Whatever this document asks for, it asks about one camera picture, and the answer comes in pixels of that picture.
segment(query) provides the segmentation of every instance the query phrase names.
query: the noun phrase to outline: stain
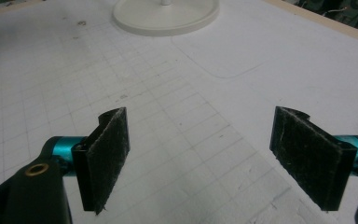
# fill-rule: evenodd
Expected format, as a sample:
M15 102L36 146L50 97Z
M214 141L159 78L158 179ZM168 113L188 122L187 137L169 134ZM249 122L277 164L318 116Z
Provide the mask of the stain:
M87 23L85 21L79 21L77 23L78 26L85 26Z

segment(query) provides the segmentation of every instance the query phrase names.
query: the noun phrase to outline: wooden edge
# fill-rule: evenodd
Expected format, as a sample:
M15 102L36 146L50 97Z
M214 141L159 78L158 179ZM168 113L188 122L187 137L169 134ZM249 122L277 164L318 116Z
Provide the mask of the wooden edge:
M290 11L290 12L294 13L295 15L301 16L301 17L306 18L310 21L320 23L321 25L331 28L335 31L338 31L344 35L348 35L348 36L358 39L358 29L355 29L349 25L343 24L338 21L330 20L326 17L323 17L323 16L313 13L311 11L308 11L304 8L297 7L290 3L284 2L283 0L264 0L264 1L274 5L276 7L280 7L284 10Z
M28 7L28 6L31 6L33 4L44 2L44 1L46 1L46 0L30 0L30 1L27 1L27 2L11 5L9 7L0 7L0 13L8 12L8 11L15 10L15 9L18 9L18 8L22 8L22 7Z

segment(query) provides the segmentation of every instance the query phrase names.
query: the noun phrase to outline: white circular plate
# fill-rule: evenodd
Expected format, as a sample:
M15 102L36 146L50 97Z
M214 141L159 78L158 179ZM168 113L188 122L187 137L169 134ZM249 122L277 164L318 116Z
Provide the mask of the white circular plate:
M205 27L217 17L219 0L119 0L113 19L122 29L137 35L182 35Z

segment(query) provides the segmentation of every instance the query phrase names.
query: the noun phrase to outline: white pole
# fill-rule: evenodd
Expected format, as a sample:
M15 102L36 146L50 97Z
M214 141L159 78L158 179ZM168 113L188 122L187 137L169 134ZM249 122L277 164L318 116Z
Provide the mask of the white pole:
M170 4L172 4L172 0L161 0L162 6L169 6Z

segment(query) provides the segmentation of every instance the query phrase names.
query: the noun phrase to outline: white round base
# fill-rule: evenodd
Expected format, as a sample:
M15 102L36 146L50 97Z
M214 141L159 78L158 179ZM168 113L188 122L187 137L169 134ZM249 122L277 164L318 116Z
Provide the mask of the white round base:
M122 29L137 35L182 35L199 30L218 15L219 0L119 0L113 19Z

